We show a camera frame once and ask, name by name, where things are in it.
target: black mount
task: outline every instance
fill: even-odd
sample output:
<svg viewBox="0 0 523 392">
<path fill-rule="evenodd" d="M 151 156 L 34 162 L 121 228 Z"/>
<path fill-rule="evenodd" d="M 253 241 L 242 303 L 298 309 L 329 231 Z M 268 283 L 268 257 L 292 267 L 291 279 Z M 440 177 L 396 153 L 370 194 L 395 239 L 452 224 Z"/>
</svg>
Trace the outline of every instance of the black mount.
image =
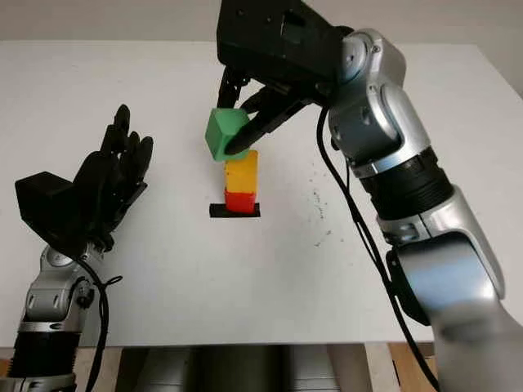
<svg viewBox="0 0 523 392">
<path fill-rule="evenodd" d="M 100 151 L 86 157 L 73 182 L 43 171 L 15 183 L 22 220 L 58 252 L 79 257 L 87 242 L 110 251 L 110 233 L 147 187 L 153 139 L 128 135 L 130 116 L 121 105 Z"/>
<path fill-rule="evenodd" d="M 226 146 L 247 149 L 310 103 L 326 105 L 338 85 L 343 37 L 300 0 L 222 0 L 218 59 L 226 66 L 218 107 L 233 108 L 250 79 L 265 86 L 242 108 L 257 113 Z"/>
</svg>

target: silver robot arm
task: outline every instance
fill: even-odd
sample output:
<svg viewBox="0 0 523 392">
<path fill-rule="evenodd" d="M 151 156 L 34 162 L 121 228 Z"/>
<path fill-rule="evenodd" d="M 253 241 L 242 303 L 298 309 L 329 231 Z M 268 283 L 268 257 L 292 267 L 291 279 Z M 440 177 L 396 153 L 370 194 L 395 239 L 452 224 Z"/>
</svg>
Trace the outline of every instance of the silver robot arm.
<svg viewBox="0 0 523 392">
<path fill-rule="evenodd" d="M 109 328 L 105 289 L 98 271 L 113 231 L 147 187 L 144 176 L 153 140 L 129 133 L 130 111 L 121 105 L 99 150 L 83 161 L 73 181 L 42 171 L 15 183 L 22 220 L 48 245 L 31 284 L 1 392 L 73 392 L 73 365 L 87 309 L 99 292 L 100 334 L 87 392 L 93 390 Z"/>
<path fill-rule="evenodd" d="M 378 211 L 400 303 L 431 325 L 444 392 L 521 391 L 523 327 L 503 308 L 503 274 L 402 89 L 405 58 L 380 33 L 343 41 L 344 84 L 329 127 Z"/>
<path fill-rule="evenodd" d="M 102 253 L 92 244 L 82 258 L 95 271 L 101 267 Z M 79 264 L 45 247 L 0 391 L 75 391 L 74 358 L 94 294 L 93 282 Z"/>
</svg>

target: white table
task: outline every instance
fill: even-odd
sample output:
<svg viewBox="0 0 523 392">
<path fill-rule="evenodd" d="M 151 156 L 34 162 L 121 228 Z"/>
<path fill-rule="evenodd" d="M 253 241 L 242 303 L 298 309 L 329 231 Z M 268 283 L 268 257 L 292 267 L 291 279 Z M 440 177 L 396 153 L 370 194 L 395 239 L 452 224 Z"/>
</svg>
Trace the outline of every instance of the white table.
<svg viewBox="0 0 523 392">
<path fill-rule="evenodd" d="M 473 46 L 400 48 L 405 88 L 523 322 L 523 103 Z M 19 218 L 14 181 L 42 170 L 72 179 L 120 103 L 155 146 L 150 187 L 106 257 L 104 277 L 124 276 L 109 290 L 109 345 L 403 339 L 317 153 L 317 108 L 256 145 L 261 219 L 209 219 L 223 177 L 203 133 L 221 72 L 212 43 L 0 42 L 0 346 L 13 344 L 43 248 Z M 385 251 L 368 197 L 353 188 Z M 97 317 L 93 309 L 84 344 L 95 341 Z"/>
</svg>

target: robotic hand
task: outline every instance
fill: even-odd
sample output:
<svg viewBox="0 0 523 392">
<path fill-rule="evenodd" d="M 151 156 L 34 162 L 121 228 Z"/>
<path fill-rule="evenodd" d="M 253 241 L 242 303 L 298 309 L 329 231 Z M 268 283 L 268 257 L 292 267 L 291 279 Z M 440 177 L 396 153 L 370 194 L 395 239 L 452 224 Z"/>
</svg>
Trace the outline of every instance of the robotic hand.
<svg viewBox="0 0 523 392">
<path fill-rule="evenodd" d="M 402 89 L 402 54 L 377 31 L 334 27 L 300 0 L 222 0 L 217 50 L 226 66 L 219 107 L 234 107 L 250 78 L 265 85 L 243 103 L 257 115 L 227 154 L 247 149 L 310 103 L 324 107 L 321 147 L 321 120 L 329 111 L 332 145 L 370 194 L 392 245 L 390 278 L 384 266 L 380 275 L 415 354 L 396 297 L 408 316 L 434 332 L 439 385 L 419 362 L 435 388 L 523 390 L 523 328 L 502 307 L 498 261 L 461 190 L 438 167 Z"/>
<path fill-rule="evenodd" d="M 0 391 L 74 391 L 74 357 L 87 310 L 100 292 L 101 333 L 87 383 L 100 371 L 109 304 L 105 288 L 121 277 L 100 281 L 103 253 L 114 245 L 110 233 L 145 190 L 143 181 L 153 140 L 129 132 L 122 105 L 107 127 L 99 151 L 84 160 L 73 182 L 41 172 L 16 182 L 22 219 L 48 244 L 40 274 L 31 284 L 8 378 Z"/>
</svg>

